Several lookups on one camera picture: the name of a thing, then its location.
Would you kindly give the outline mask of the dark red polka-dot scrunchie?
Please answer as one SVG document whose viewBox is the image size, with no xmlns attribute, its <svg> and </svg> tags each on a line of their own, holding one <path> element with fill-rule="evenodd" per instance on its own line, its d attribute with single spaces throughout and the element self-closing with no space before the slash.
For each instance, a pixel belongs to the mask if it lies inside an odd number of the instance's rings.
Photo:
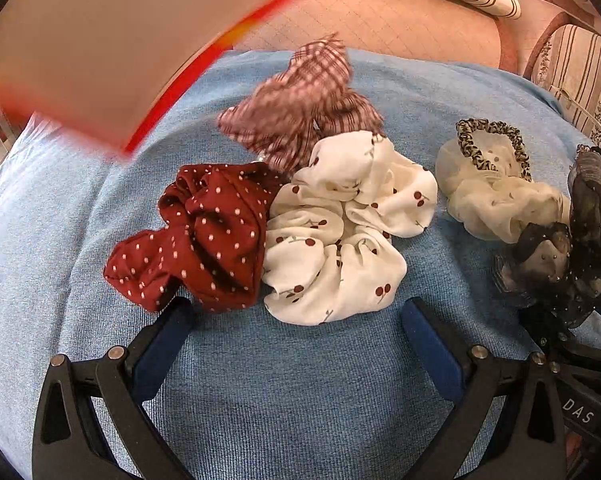
<svg viewBox="0 0 601 480">
<path fill-rule="evenodd" d="M 157 203 L 165 226 L 118 243 L 103 278 L 148 312 L 184 287 L 212 313 L 257 299 L 269 208 L 285 179 L 263 162 L 182 166 Z"/>
</svg>

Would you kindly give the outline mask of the light blue bed blanket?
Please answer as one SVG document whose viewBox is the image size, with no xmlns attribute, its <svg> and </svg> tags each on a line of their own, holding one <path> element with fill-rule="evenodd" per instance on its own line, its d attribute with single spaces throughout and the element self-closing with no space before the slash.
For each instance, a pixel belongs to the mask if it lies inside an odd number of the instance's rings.
<svg viewBox="0 0 601 480">
<path fill-rule="evenodd" d="M 530 81 L 470 64 L 360 50 L 353 86 L 398 151 L 432 168 L 462 118 L 522 133 L 535 179 L 565 188 L 584 135 Z M 0 450 L 24 477 L 51 356 L 99 358 L 152 315 L 104 281 L 113 247 L 162 224 L 156 203 L 178 169 L 244 164 L 217 115 L 290 61 L 286 51 L 223 55 L 132 159 L 81 145 L 39 115 L 0 166 Z M 263 306 L 211 314 L 190 334 L 146 411 L 199 479 L 398 479 L 445 420 L 399 323 L 398 304 L 319 327 Z"/>
</svg>

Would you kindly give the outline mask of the pink bolster cushion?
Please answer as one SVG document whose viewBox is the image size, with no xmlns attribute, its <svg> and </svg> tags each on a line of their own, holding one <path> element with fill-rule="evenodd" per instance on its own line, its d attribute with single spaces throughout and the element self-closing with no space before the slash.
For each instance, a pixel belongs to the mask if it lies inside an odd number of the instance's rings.
<svg viewBox="0 0 601 480">
<path fill-rule="evenodd" d="M 235 47 L 295 50 L 333 32 L 351 49 L 517 69 L 506 23 L 457 0 L 290 0 Z"/>
</svg>

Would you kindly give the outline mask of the white cherry print scrunchie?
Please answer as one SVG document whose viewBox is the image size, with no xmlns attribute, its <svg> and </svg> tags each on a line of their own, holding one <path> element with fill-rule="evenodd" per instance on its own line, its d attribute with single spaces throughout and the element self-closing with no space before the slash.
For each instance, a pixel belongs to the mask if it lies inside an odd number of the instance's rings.
<svg viewBox="0 0 601 480">
<path fill-rule="evenodd" d="M 387 308 L 407 274 L 393 240 L 425 232 L 437 193 L 433 174 L 381 134 L 320 140 L 270 208 L 267 311 L 315 326 Z"/>
</svg>

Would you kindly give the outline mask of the red white plaid scrunchie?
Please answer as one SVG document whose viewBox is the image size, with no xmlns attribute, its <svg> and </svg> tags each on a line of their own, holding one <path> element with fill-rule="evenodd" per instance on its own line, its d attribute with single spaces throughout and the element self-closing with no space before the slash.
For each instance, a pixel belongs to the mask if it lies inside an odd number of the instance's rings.
<svg viewBox="0 0 601 480">
<path fill-rule="evenodd" d="M 350 82 L 345 44 L 325 36 L 296 50 L 284 72 L 224 110 L 217 126 L 272 170 L 291 176 L 310 164 L 314 146 L 327 136 L 384 133 L 383 117 Z"/>
</svg>

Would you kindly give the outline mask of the black sheer dotted scrunchie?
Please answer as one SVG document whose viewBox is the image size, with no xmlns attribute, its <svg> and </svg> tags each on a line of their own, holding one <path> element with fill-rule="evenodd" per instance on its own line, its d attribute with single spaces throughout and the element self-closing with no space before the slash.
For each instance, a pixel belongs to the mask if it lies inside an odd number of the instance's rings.
<svg viewBox="0 0 601 480">
<path fill-rule="evenodd" d="M 579 148 L 569 174 L 569 218 L 530 223 L 495 257 L 495 282 L 522 308 L 554 314 L 568 328 L 601 306 L 601 148 Z"/>
</svg>

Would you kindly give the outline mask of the striped floral side cushion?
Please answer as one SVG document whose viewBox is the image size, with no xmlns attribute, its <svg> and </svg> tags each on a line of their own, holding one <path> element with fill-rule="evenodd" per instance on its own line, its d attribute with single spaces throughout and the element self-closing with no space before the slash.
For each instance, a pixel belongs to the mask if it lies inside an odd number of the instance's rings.
<svg viewBox="0 0 601 480">
<path fill-rule="evenodd" d="M 560 103 L 568 122 L 601 148 L 601 36 L 573 24 L 540 48 L 529 79 Z"/>
</svg>

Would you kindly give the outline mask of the cream sheer dotted scrunchie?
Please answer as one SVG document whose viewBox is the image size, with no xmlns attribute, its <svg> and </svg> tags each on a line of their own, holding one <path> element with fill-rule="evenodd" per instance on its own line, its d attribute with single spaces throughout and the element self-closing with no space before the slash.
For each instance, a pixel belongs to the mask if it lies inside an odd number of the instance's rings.
<svg viewBox="0 0 601 480">
<path fill-rule="evenodd" d="M 480 240 L 514 244 L 530 223 L 569 222 L 571 202 L 557 188 L 521 177 L 510 140 L 479 131 L 473 136 L 493 170 L 479 170 L 461 154 L 457 139 L 439 149 L 435 177 L 453 219 Z"/>
</svg>

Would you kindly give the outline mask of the red shallow tray box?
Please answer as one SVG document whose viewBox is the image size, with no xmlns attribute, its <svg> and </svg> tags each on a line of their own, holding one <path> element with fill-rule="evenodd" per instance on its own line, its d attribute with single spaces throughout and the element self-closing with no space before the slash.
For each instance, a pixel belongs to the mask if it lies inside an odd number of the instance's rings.
<svg viewBox="0 0 601 480">
<path fill-rule="evenodd" d="M 131 153 L 284 1 L 9 0 L 0 12 L 0 106 Z"/>
</svg>

